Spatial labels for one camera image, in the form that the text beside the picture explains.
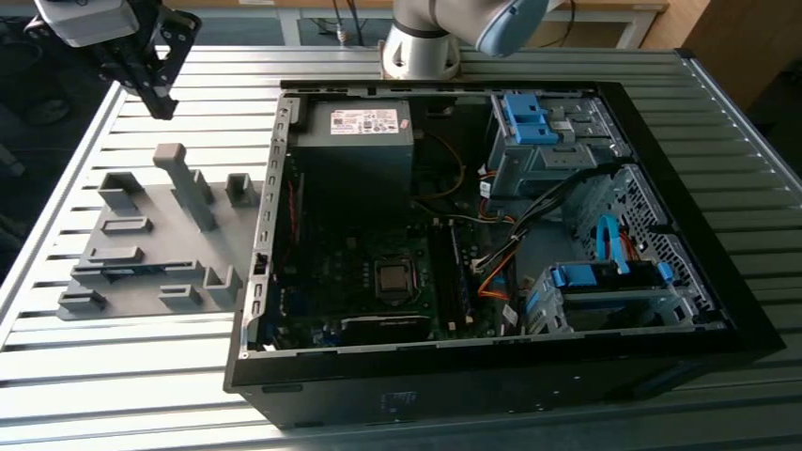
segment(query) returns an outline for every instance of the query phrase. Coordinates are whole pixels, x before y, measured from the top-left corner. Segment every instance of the black wire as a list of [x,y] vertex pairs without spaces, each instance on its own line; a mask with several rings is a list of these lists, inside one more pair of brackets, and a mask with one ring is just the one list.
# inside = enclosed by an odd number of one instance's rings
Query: black wire
[[[449,187],[443,187],[443,186],[442,186],[442,182],[443,182],[443,180],[442,180],[442,179],[438,179],[438,180],[435,181],[435,186],[438,187],[438,193],[442,193],[442,192],[445,192],[445,191],[449,189]],[[446,197],[443,197],[443,198],[442,198],[442,201],[443,201],[446,204],[449,204],[449,207],[451,207],[451,209],[454,210],[454,212],[455,212],[457,214],[461,214],[461,213],[463,212],[463,211],[461,210],[461,207],[457,205],[457,202],[454,202],[454,199],[451,198],[451,196],[450,196],[450,195],[447,195]]]
[[315,25],[318,26],[318,28],[321,29],[321,33],[323,35],[337,35],[337,33],[334,31],[331,31],[329,28],[326,28],[323,25],[321,25],[321,22],[318,22],[319,19],[313,19],[313,23],[315,23]]
[[338,25],[342,26],[342,17],[339,16],[338,0],[331,0],[331,4],[335,7],[335,16],[338,16]]
[[549,44],[544,44],[541,46],[542,49],[545,47],[552,47],[558,42],[561,44],[561,47],[564,47],[564,45],[566,44],[568,37],[570,36],[572,31],[574,30],[574,24],[577,22],[577,2],[574,0],[570,0],[570,2],[572,2],[572,18],[568,21],[566,32],[564,33],[564,36],[561,38],[554,39]]
[[529,233],[528,226],[562,205],[568,195],[577,185],[593,177],[602,176],[605,174],[616,174],[625,163],[629,163],[628,159],[622,159],[616,163],[600,164],[597,167],[576,172],[568,179],[554,185],[549,191],[546,191],[533,201],[532,205],[526,209],[525,214],[521,216],[510,230],[508,240],[500,245],[497,250],[489,254],[488,257],[482,258],[482,263],[477,265],[477,269],[481,270],[490,265],[490,263],[506,253],[508,249],[513,247],[517,242],[521,242]]
[[361,16],[357,13],[357,5],[354,4],[354,0],[346,0],[349,4],[349,8],[351,9],[351,16],[354,17],[354,26],[357,27],[357,41],[361,44],[361,47],[365,47],[365,37],[362,36],[362,27],[361,27]]

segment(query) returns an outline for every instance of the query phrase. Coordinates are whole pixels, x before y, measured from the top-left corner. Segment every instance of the aluminum extrusion table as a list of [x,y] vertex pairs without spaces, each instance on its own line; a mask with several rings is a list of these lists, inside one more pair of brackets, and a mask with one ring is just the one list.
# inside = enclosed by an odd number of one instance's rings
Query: aluminum extrusion table
[[279,79],[379,76],[375,51],[199,47],[175,119],[114,87],[0,292],[0,448],[738,449],[802,443],[802,184],[693,59],[672,52],[463,54],[474,79],[617,81],[644,114],[789,348],[629,406],[282,432],[222,391],[231,314],[64,322],[59,293],[103,205],[107,171],[145,183],[182,142],[209,181],[265,177]]

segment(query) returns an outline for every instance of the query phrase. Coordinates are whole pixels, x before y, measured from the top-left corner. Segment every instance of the gray plastic block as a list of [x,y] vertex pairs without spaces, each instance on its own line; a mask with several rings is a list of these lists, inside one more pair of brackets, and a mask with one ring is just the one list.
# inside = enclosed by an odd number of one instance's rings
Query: gray plastic block
[[114,211],[137,211],[133,195],[143,188],[131,172],[111,172],[103,178],[98,193]]
[[[261,192],[262,182],[254,185]],[[209,186],[213,198],[227,198],[227,183],[209,183]],[[72,270],[68,293],[95,290],[107,300],[106,307],[68,310],[63,306],[56,313],[59,318],[105,319],[233,311],[234,305],[226,296],[231,294],[237,299],[243,293],[242,289],[229,287],[238,286],[237,279],[250,271],[258,205],[235,208],[225,200],[213,203],[207,208],[219,228],[202,232],[193,215],[179,207],[173,189],[170,184],[145,186],[142,192],[131,194],[139,210],[137,215],[129,210],[103,209],[87,250]],[[147,233],[135,231],[141,226]],[[90,260],[94,249],[135,247],[143,253],[139,262],[93,263]],[[230,281],[233,266],[234,280]],[[207,269],[223,279],[221,285],[210,284],[209,289],[205,287]],[[159,288],[174,285],[195,287],[199,297],[195,307],[174,310],[162,302]]]
[[[190,173],[193,174],[193,180],[195,182],[195,186],[198,187],[198,189],[201,190],[201,193],[203,194],[203,199],[206,200],[206,203],[207,204],[214,203],[215,195],[213,194],[213,189],[210,188],[210,185],[206,182],[203,173],[198,169],[194,169],[193,171],[190,171]],[[185,204],[182,194],[178,192],[177,188],[174,188],[174,196],[175,196],[175,202],[178,202],[178,205],[181,205],[181,208],[186,209],[187,205]]]
[[74,313],[101,312],[107,301],[94,289],[62,293],[59,305]]
[[215,216],[207,206],[209,195],[205,195],[205,188],[209,188],[203,177],[195,179],[185,158],[187,157],[187,148],[181,144],[159,144],[155,148],[154,164],[165,169],[174,181],[175,192],[181,198],[181,204],[187,208],[193,215],[198,228],[203,231],[217,228]]
[[230,174],[226,180],[226,194],[235,207],[258,207],[259,193],[249,174]]
[[87,260],[93,263],[138,263],[142,257],[142,249],[137,246],[102,247],[90,251]]
[[207,269],[206,276],[203,277],[203,289],[207,290],[218,305],[234,307],[241,288],[242,278],[237,274],[234,266],[229,267],[226,280],[221,280],[213,268]]
[[72,279],[86,287],[109,285],[110,283],[110,279],[103,275],[102,269],[95,268],[95,266],[99,265],[79,265],[72,268]]
[[163,285],[159,287],[159,300],[171,310],[198,309],[203,302],[193,285]]
[[187,262],[177,262],[174,265],[166,268],[165,272],[167,273],[167,276],[174,279],[181,280],[191,278],[193,280],[201,281],[203,280],[203,276],[206,275],[206,270],[207,269],[197,260]]
[[149,233],[154,230],[154,223],[145,216],[123,219],[110,219],[103,222],[101,231],[107,235],[123,235],[127,233]]

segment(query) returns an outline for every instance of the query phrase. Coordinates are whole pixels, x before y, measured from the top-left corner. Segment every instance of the cable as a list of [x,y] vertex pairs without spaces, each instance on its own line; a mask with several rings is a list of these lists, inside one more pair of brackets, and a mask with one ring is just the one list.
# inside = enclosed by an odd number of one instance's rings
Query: cable
[[510,297],[506,294],[500,293],[498,291],[483,291],[482,293],[479,293],[479,297],[481,298],[496,298],[496,299],[501,299],[502,301],[510,300]]
[[323,23],[329,23],[326,22],[323,19],[311,19],[311,21],[315,23],[315,25],[318,26],[318,28],[321,29],[321,33],[323,35],[337,35],[337,33],[334,31],[331,31],[329,28],[326,28],[323,25],[321,25],[321,22]]
[[513,258],[513,256],[516,255],[516,251],[518,251],[518,247],[516,247],[516,249],[513,249],[513,252],[510,252],[505,259],[502,260],[502,263],[500,263],[500,266],[497,266],[497,269],[493,270],[493,272],[490,273],[490,275],[488,276],[488,278],[485,279],[483,283],[479,285],[479,295],[482,296],[482,294],[485,293],[485,289],[488,288],[488,286],[490,285],[490,281],[493,280],[493,278],[497,276],[497,274],[500,273],[500,271],[502,270],[502,268],[505,267],[506,263],[510,261],[510,259]]
[[629,259],[640,260],[641,256],[638,256],[638,251],[636,250],[636,245],[632,242],[632,238],[625,232],[621,232],[618,235],[625,242],[625,247],[628,248]]
[[474,223],[479,223],[479,224],[497,224],[497,221],[490,221],[486,219],[481,219],[481,218],[474,218],[473,216],[469,216],[466,214],[450,214],[450,213],[443,213],[441,211],[434,210],[431,207],[429,207],[422,200],[419,199],[413,199],[414,202],[421,206],[422,209],[425,209],[426,211],[429,211],[433,215],[435,216],[442,216],[445,218],[458,218],[458,219],[465,219],[466,221],[471,221]]
[[361,28],[361,16],[357,13],[357,5],[354,4],[354,0],[346,0],[349,4],[349,8],[351,9],[351,16],[354,17],[354,26],[357,27],[357,40],[361,44],[361,47],[365,47],[365,38],[362,36],[362,28]]
[[454,156],[454,160],[457,161],[457,164],[461,167],[461,177],[458,178],[457,183],[454,184],[454,186],[451,187],[450,190],[446,190],[442,193],[417,195],[415,197],[413,197],[415,200],[431,200],[431,199],[439,199],[442,197],[446,197],[447,195],[451,195],[454,192],[457,192],[457,190],[461,189],[461,187],[463,186],[463,182],[465,182],[465,164],[463,164],[463,159],[461,158],[461,154],[457,153],[457,150],[451,147],[451,145],[446,142],[446,140],[442,139],[437,134],[434,134],[433,132],[426,132],[426,134],[429,134],[438,141],[441,141],[441,144],[449,149],[449,152],[451,152],[451,155]]
[[577,2],[574,0],[570,0],[572,2],[572,18],[568,21],[568,28],[566,28],[566,33],[564,34],[564,36],[558,39],[554,39],[549,44],[544,44],[541,46],[541,48],[544,49],[545,47],[552,47],[554,44],[557,44],[560,42],[560,46],[564,47],[564,45],[566,44],[566,40],[568,37],[572,34],[572,31],[574,30],[574,24],[577,23]]
[[572,174],[572,176],[568,179],[565,179],[557,185],[554,185],[533,201],[532,205],[525,211],[525,214],[521,216],[521,218],[516,222],[516,225],[510,229],[510,235],[506,242],[502,244],[502,246],[494,253],[479,259],[479,261],[474,265],[474,270],[478,271],[483,269],[497,258],[500,258],[505,254],[506,249],[509,249],[510,246],[521,242],[521,240],[529,233],[528,226],[561,206],[564,200],[566,199],[566,196],[569,195],[574,187],[580,185],[580,183],[582,183],[593,177],[602,176],[605,174],[614,174],[621,170],[622,165],[628,162],[629,160],[621,159],[614,163],[600,164],[594,168],[584,169],[582,171],[578,171],[574,174]]
[[[488,216],[486,209],[488,209],[488,199],[483,198],[482,202],[479,202],[479,217],[482,219],[490,219],[494,221],[498,220],[500,216]],[[516,224],[516,218],[513,218],[513,216],[510,216],[510,215],[506,215],[505,222],[509,224]]]
[[342,17],[339,16],[338,0],[331,0],[333,7],[335,8],[335,16],[338,17],[338,25],[342,26]]

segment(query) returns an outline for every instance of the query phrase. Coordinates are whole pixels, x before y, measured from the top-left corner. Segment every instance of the floor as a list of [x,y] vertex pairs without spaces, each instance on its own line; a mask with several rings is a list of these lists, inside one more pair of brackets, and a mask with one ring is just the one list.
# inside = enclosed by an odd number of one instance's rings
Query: floor
[[[19,32],[22,22],[7,24],[7,36]],[[362,23],[365,43],[375,46],[387,36],[390,21],[371,20]],[[339,45],[335,34],[321,27],[333,25],[302,21],[301,36],[306,45]],[[345,26],[355,39],[351,20]],[[210,19],[205,21],[198,45],[282,45],[283,39],[278,21],[274,19]],[[26,238],[39,216],[52,187],[72,156],[83,133],[93,121],[97,108],[103,100],[109,85],[83,73],[68,62],[51,57],[52,73],[64,87],[72,105],[70,116],[51,126],[30,127],[0,108],[0,143],[10,149],[27,170],[19,177],[0,176],[0,226],[15,225],[14,234]],[[750,117],[758,123],[772,143],[786,154],[797,168],[802,169],[802,152],[798,152],[798,134],[802,128],[802,84],[801,76],[790,68],[768,89],[766,95],[754,105]],[[19,248],[12,241],[0,240],[0,280],[11,268]]]

